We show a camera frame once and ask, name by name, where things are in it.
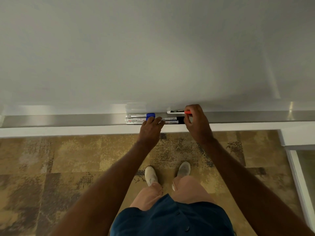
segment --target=navy blue shirt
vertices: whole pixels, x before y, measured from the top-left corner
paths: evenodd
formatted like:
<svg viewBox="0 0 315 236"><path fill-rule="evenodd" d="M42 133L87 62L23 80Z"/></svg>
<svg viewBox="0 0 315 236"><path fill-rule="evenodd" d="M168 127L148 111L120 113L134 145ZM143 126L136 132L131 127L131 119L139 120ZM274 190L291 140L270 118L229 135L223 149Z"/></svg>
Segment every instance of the navy blue shirt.
<svg viewBox="0 0 315 236"><path fill-rule="evenodd" d="M179 203L166 194L147 211L136 207L121 211L110 235L234 236L234 232L220 206L209 202Z"/></svg>

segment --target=person's left hand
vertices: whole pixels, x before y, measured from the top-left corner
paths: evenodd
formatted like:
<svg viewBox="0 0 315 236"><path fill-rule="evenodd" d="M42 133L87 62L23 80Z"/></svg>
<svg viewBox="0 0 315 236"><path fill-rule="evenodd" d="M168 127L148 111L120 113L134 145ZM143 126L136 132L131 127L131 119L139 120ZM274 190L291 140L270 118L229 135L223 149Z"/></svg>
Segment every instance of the person's left hand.
<svg viewBox="0 0 315 236"><path fill-rule="evenodd" d="M144 144L149 150L152 150L160 140L161 129L165 124L164 121L160 122L161 119L161 117L157 117L156 119L149 117L147 121L144 121L140 128L137 142Z"/></svg>

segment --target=shoe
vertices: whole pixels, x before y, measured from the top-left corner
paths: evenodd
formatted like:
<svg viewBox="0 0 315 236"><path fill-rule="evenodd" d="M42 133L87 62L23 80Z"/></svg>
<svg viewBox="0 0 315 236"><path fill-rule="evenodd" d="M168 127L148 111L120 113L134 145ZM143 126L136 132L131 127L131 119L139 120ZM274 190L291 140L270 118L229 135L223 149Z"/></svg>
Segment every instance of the shoe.
<svg viewBox="0 0 315 236"><path fill-rule="evenodd" d="M184 177L184 176L189 176L189 174L190 174L190 163L185 161L180 165L177 176Z"/></svg>
<svg viewBox="0 0 315 236"><path fill-rule="evenodd" d="M148 186L151 186L153 182L157 182L157 175L155 173L155 170L153 167L147 167L144 171L144 177L146 178L146 181L148 183Z"/></svg>

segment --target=blue marker cap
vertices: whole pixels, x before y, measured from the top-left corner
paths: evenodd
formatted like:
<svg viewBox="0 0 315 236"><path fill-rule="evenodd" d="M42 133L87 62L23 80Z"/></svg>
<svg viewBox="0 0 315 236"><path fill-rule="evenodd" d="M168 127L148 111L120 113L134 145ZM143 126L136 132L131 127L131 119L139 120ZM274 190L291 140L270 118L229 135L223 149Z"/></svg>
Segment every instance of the blue marker cap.
<svg viewBox="0 0 315 236"><path fill-rule="evenodd" d="M149 117L154 117L155 118L155 113L147 113L146 114L146 120L148 120Z"/></svg>

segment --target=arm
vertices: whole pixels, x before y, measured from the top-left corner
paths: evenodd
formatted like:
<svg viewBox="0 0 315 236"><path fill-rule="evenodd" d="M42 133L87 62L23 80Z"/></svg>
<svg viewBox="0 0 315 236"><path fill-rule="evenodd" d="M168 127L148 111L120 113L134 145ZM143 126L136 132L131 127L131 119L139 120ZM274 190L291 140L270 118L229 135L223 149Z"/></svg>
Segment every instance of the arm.
<svg viewBox="0 0 315 236"><path fill-rule="evenodd" d="M213 137L199 105L189 105L193 123L185 116L192 137L211 157L238 207L259 236L315 234L281 199L236 161Z"/></svg>
<svg viewBox="0 0 315 236"><path fill-rule="evenodd" d="M108 234L132 179L160 139L165 123L160 120L150 117L142 124L136 144L78 199L51 235Z"/></svg>

